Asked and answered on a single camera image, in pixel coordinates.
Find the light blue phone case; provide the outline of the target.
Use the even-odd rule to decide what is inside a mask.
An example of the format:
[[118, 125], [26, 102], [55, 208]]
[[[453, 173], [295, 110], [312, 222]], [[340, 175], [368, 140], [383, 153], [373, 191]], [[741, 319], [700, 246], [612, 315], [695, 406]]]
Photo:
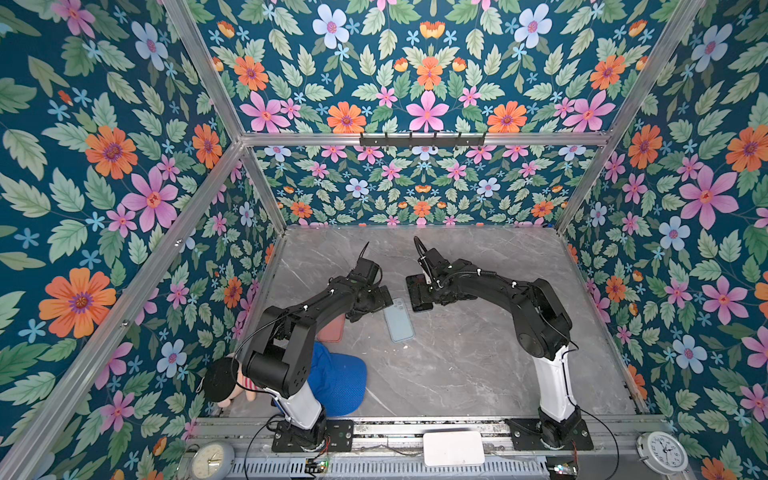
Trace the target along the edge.
[[383, 312], [390, 338], [394, 343], [410, 340], [414, 336], [414, 328], [402, 299], [394, 299]]

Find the black phone case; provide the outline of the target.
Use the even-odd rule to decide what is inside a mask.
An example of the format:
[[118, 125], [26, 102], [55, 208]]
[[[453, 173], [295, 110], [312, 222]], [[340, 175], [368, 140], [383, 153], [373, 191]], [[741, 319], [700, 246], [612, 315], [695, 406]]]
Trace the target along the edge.
[[424, 274], [407, 276], [406, 287], [413, 312], [423, 312], [433, 309], [430, 285]]

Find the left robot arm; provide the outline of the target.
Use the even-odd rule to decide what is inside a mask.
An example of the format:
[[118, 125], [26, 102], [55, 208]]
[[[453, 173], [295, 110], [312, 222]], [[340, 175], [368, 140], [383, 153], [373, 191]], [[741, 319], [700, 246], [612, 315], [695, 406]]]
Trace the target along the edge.
[[391, 306], [381, 281], [381, 267], [360, 254], [347, 275], [331, 278], [310, 299], [265, 309], [243, 343], [242, 373], [273, 396], [288, 422], [284, 436], [306, 451], [326, 443], [327, 408], [308, 383], [317, 334], [338, 317], [354, 323]]

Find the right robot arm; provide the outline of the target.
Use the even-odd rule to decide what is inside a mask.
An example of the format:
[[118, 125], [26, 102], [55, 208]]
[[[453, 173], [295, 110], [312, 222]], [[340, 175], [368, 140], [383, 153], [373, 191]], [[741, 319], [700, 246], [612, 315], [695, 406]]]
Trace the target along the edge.
[[580, 434], [583, 410], [574, 398], [568, 355], [573, 322], [551, 284], [514, 280], [458, 259], [450, 262], [414, 238], [420, 275], [406, 278], [412, 310], [484, 300], [511, 315], [518, 344], [533, 359], [539, 386], [538, 437], [549, 449], [569, 446]]

